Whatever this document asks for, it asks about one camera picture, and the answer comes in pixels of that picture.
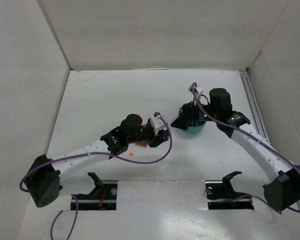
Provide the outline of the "purple lego brick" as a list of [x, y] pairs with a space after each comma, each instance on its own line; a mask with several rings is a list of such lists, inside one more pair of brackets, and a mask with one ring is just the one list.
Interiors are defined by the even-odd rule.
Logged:
[[163, 137], [166, 138], [166, 139], [169, 139], [170, 138], [170, 132], [168, 129], [164, 130], [163, 132]]

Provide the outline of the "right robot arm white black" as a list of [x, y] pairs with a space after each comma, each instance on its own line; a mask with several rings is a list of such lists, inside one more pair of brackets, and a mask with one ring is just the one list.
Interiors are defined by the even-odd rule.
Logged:
[[300, 165], [275, 150], [243, 113], [233, 110], [226, 89], [212, 89], [206, 104], [200, 101], [203, 90], [199, 86], [193, 84], [188, 90], [193, 100], [180, 108], [177, 119], [171, 124], [173, 128], [188, 131], [190, 127], [215, 122], [217, 128], [240, 145], [266, 174], [269, 183], [263, 185], [263, 195], [274, 211], [281, 213], [300, 201]]

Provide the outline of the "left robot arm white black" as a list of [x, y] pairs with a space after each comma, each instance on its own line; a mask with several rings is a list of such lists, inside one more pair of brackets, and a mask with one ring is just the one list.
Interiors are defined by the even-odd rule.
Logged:
[[96, 196], [103, 186], [99, 177], [89, 172], [90, 180], [85, 183], [75, 178], [76, 172], [112, 158], [129, 162], [121, 155], [130, 144], [146, 142], [150, 148], [156, 148], [171, 141], [171, 130], [159, 113], [151, 116], [146, 124], [139, 115], [129, 114], [119, 126], [81, 149], [59, 157], [38, 156], [20, 181], [19, 188], [30, 194], [38, 208], [48, 206], [59, 196]]

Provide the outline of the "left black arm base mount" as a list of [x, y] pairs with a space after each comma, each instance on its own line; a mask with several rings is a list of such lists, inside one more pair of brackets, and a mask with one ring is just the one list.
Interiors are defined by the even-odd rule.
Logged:
[[94, 172], [87, 173], [87, 193], [80, 191], [75, 195], [79, 211], [115, 211], [117, 209], [117, 180], [101, 180]]

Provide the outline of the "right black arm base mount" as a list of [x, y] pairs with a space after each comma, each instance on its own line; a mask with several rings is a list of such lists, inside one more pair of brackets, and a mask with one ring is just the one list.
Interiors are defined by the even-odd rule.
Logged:
[[247, 193], [235, 191], [231, 180], [242, 174], [233, 171], [221, 180], [206, 180], [204, 195], [208, 210], [254, 210], [252, 197]]

